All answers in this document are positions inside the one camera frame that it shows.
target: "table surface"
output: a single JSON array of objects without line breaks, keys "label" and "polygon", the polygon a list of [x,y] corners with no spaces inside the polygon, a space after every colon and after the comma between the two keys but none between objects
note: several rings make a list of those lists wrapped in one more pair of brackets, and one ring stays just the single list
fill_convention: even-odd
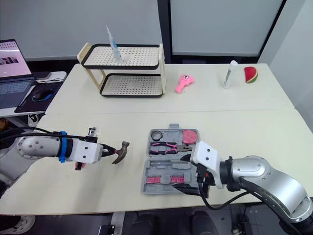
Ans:
[{"label": "table surface", "polygon": [[[67,73],[64,71],[58,71],[58,72],[51,72],[51,75],[48,79],[45,80],[40,80],[37,79],[36,81],[48,81],[48,80],[53,80],[56,78],[60,78],[60,79],[65,79],[67,76]],[[31,92],[31,90],[34,88],[35,86],[32,86],[28,93],[25,95],[25,98],[28,96],[28,94]],[[31,114],[42,114],[44,113],[43,111],[35,111],[35,112],[23,112],[23,113],[15,113],[14,111],[16,110],[16,107],[12,107],[12,108],[5,108],[5,109],[0,109],[0,118],[8,118],[8,117],[16,117],[16,116],[23,116],[23,115],[31,115]]]},{"label": "table surface", "polygon": [[[258,79],[245,83],[244,67],[239,65],[236,80],[229,90],[222,83],[227,64],[165,65],[167,93],[160,98],[107,98],[88,77],[80,64],[73,67],[46,114],[82,113],[149,113],[196,112],[229,110],[273,110],[294,108],[287,95],[266,64],[253,64],[258,69]],[[106,70],[106,74],[117,72]],[[145,70],[143,73],[155,73]],[[174,92],[179,76],[189,74],[195,83],[185,87],[185,93]]]},{"label": "table surface", "polygon": [[[217,149],[223,159],[262,156],[313,195],[308,177],[312,170],[313,135],[295,109],[166,114],[84,112],[79,116],[50,114],[42,118],[38,127],[85,135],[88,127],[96,126],[100,143],[119,148],[122,141],[129,141],[127,157],[118,165],[111,164],[115,156],[102,158],[82,171],[75,171],[74,163],[41,159],[2,196],[0,213],[73,214],[202,206],[196,196],[147,196],[140,191],[144,163],[149,158],[149,131],[168,128],[169,123],[198,129],[201,140]],[[211,187],[209,201],[221,204],[237,194]],[[247,195],[236,202],[255,201]]]}]

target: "gray wall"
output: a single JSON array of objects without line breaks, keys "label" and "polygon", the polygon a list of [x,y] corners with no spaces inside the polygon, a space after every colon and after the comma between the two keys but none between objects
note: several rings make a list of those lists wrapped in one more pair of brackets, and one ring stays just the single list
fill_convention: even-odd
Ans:
[{"label": "gray wall", "polygon": [[288,0],[276,22],[258,63],[271,64],[283,40],[297,18],[305,0]]},{"label": "gray wall", "polygon": [[258,56],[282,0],[171,0],[173,54]]},{"label": "gray wall", "polygon": [[311,131],[313,131],[312,24],[313,0],[306,0],[269,64],[278,82]]},{"label": "gray wall", "polygon": [[0,39],[28,60],[76,58],[86,42],[160,44],[156,0],[0,0]]}]

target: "perforated tray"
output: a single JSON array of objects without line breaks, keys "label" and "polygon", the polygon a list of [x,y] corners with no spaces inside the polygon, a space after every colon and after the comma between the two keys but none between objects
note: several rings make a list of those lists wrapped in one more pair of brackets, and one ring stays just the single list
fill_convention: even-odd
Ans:
[{"label": "perforated tray", "polygon": [[82,61],[82,66],[91,70],[156,70],[159,45],[118,44],[123,63],[118,63],[110,44],[93,45]]},{"label": "perforated tray", "polygon": [[110,73],[100,89],[105,97],[160,97],[160,74]]}]

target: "black cable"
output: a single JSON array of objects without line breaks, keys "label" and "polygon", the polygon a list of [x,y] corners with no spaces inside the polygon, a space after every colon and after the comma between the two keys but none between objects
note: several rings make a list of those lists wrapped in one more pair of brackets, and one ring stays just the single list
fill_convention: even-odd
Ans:
[{"label": "black cable", "polygon": [[275,215],[281,220],[283,221],[288,227],[290,227],[296,234],[301,235],[301,233],[299,232],[299,230],[297,230],[296,227],[294,227],[290,222],[284,220],[278,213],[277,211],[274,210],[274,208],[267,202],[265,201],[261,196],[259,196],[258,194],[256,194],[255,192],[245,188],[245,190],[250,193],[251,195],[255,196],[257,199],[259,199],[261,202],[263,202],[265,205],[267,205],[274,213]]},{"label": "black cable", "polygon": [[22,127],[16,127],[16,128],[13,128],[13,129],[2,131],[2,132],[0,132],[0,134],[1,134],[1,136],[3,136],[3,135],[6,135],[7,133],[18,131],[18,130],[38,130],[38,131],[42,131],[42,132],[46,132],[46,133],[52,133],[50,131],[47,131],[45,129],[38,128],[38,127],[22,126]]},{"label": "black cable", "polygon": [[244,190],[246,190],[246,192],[243,192],[239,195],[237,195],[236,197],[233,197],[232,199],[230,199],[229,201],[225,202],[224,204],[222,204],[221,206],[219,207],[213,207],[211,206],[208,201],[206,200],[205,198],[205,195],[204,195],[204,191],[203,191],[203,188],[202,188],[202,183],[201,182],[198,182],[198,185],[199,185],[199,191],[200,191],[200,196],[203,200],[203,202],[205,203],[205,205],[211,209],[211,210],[219,210],[219,209],[222,209],[224,208],[225,206],[227,206],[228,204],[232,203],[233,201],[237,200],[238,198],[242,197],[242,196],[245,196],[247,194],[251,194],[253,196],[255,196],[256,198],[258,198],[261,202],[263,202],[264,204],[266,204],[276,215],[277,217],[282,220],[285,224],[287,224],[287,226],[289,226],[292,230],[294,230],[296,232],[296,234],[298,235],[301,235],[301,233],[289,222],[285,221],[273,208],[272,206],[266,202],[265,200],[263,200],[263,198],[261,196],[259,196],[258,194],[256,194],[255,192],[252,192],[251,190],[247,189],[247,188],[244,188]]},{"label": "black cable", "polygon": [[83,139],[85,140],[86,136],[70,136],[70,135],[59,135],[59,134],[46,134],[46,133],[26,133],[26,134],[20,134],[20,135],[14,135],[14,136],[8,136],[1,138],[0,141],[4,141],[11,138],[17,138],[17,137],[27,137],[27,136],[50,136],[50,137],[60,137],[60,138],[73,138],[73,139]]},{"label": "black cable", "polygon": [[64,80],[63,80],[63,79],[61,79],[61,78],[54,78],[54,79],[52,79],[52,80],[48,80],[48,81],[40,81],[40,82],[36,82],[36,84],[47,83],[47,82],[51,82],[51,81],[64,82]]},{"label": "black cable", "polygon": [[211,205],[208,203],[208,201],[207,201],[206,198],[205,198],[204,191],[203,191],[203,188],[202,188],[202,183],[201,183],[201,182],[198,182],[198,185],[199,185],[200,196],[201,196],[203,202],[205,203],[205,205],[206,205],[209,209],[215,210],[215,211],[220,210],[220,209],[226,207],[227,205],[229,205],[230,203],[232,203],[233,201],[237,200],[238,198],[249,194],[249,192],[243,192],[243,193],[241,193],[241,194],[239,194],[239,195],[233,197],[233,198],[230,199],[229,201],[225,202],[225,203],[222,204],[221,206],[213,207],[213,206],[211,206]]}]

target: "mouse pad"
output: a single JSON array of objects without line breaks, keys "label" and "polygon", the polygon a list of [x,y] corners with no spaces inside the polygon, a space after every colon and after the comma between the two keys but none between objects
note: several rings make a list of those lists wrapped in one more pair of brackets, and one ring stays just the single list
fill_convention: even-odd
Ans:
[{"label": "mouse pad", "polygon": [[[62,86],[62,82],[47,82],[36,85],[33,90],[29,93],[26,99],[16,108],[14,111],[15,113],[24,113],[24,112],[35,112],[35,111],[46,111],[49,104],[55,97],[56,93],[58,92],[59,88]],[[42,101],[33,101],[31,98],[34,93],[38,90],[49,90],[52,89],[53,93],[51,97],[47,100]]]}]

